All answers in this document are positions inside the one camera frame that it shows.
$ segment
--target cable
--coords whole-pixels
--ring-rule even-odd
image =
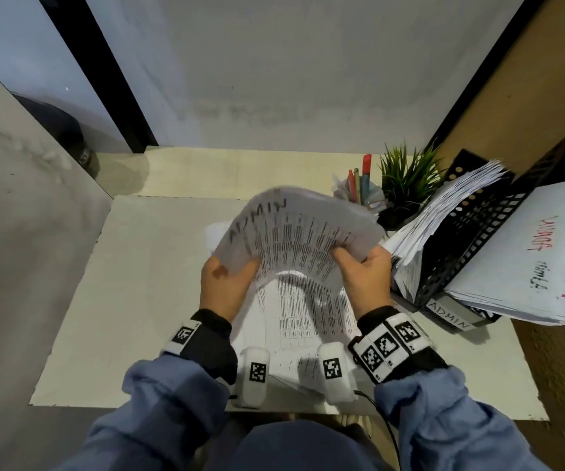
[[[379,407],[376,406],[376,402],[372,400],[367,394],[363,393],[361,390],[355,390],[355,395],[358,395],[360,397],[365,397],[371,404],[374,405],[374,408],[376,408],[376,410],[379,409]],[[389,436],[392,437],[392,443],[394,443],[394,449],[396,450],[396,458],[398,458],[398,466],[402,469],[400,464],[400,452],[398,451],[398,444],[396,443],[396,437],[394,436],[394,432],[392,431],[392,427],[391,425],[389,425],[389,422],[385,420],[385,423],[387,423],[387,430],[389,431]]]

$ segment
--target blue jacket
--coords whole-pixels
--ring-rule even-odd
[[[126,373],[130,401],[99,418],[64,471],[185,470],[195,450],[223,426],[226,387],[196,362],[163,355]],[[381,415],[399,408],[403,471],[544,471],[514,423],[468,396],[455,368],[418,372],[378,385]],[[362,446],[310,421],[254,428],[227,462],[227,470],[376,471]]]

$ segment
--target gray wall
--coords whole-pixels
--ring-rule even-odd
[[[40,469],[97,412],[27,403],[111,198],[0,84],[0,469]]]
[[[74,116],[93,150],[131,151],[38,0],[0,0],[0,82]]]
[[[87,0],[166,146],[423,146],[523,0]]]

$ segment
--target desk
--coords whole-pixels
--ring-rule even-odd
[[[157,356],[182,319],[197,309],[199,270],[207,256],[203,228],[232,218],[245,204],[244,200],[276,184],[312,188],[314,180],[317,185],[314,189],[328,193],[331,173],[360,165],[362,158],[353,154],[303,152],[300,164],[310,174],[297,174],[302,168],[285,169],[279,165],[288,162],[280,152],[253,152],[251,157],[243,152],[236,164],[224,152],[162,149],[148,152],[144,159],[107,154],[111,156],[109,164],[130,163],[128,169],[133,174],[137,171],[132,163],[149,166],[146,181],[139,192],[132,193],[164,193],[163,196],[172,198],[115,199],[36,386],[32,404],[120,406],[127,399],[121,392],[125,370],[135,360]],[[219,158],[226,158],[225,169],[234,181],[226,178],[226,170],[213,166]],[[243,168],[236,168],[240,163],[247,173],[258,175],[262,183],[267,178],[265,172],[275,172],[272,175],[275,181],[252,192],[253,187],[236,181],[247,174]],[[318,168],[323,172],[319,179],[315,173]],[[184,181],[200,178],[208,187],[202,189],[202,183],[192,182],[192,189],[187,191],[178,182],[177,194],[168,195],[172,184],[169,179],[178,177]],[[158,182],[149,184],[153,178]],[[103,186],[109,193],[123,188],[117,181],[112,186]],[[223,197],[223,192],[234,198]],[[509,319],[503,318],[468,335],[451,335],[423,316],[416,315],[416,319],[446,361],[465,372],[475,399],[490,403],[514,420],[547,419]],[[268,392],[264,409],[359,414],[372,411],[363,402],[359,406],[362,408],[331,407],[281,386],[275,387],[271,394]]]

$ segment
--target pen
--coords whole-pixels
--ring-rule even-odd
[[[365,204],[370,198],[370,168],[372,168],[372,156],[365,154],[363,157],[363,176],[361,177],[361,204]]]
[[[350,201],[357,203],[357,187],[355,186],[355,174],[348,170],[348,186],[350,188]]]
[[[361,205],[361,179],[359,178],[359,169],[355,168],[355,189],[357,190],[357,204]]]

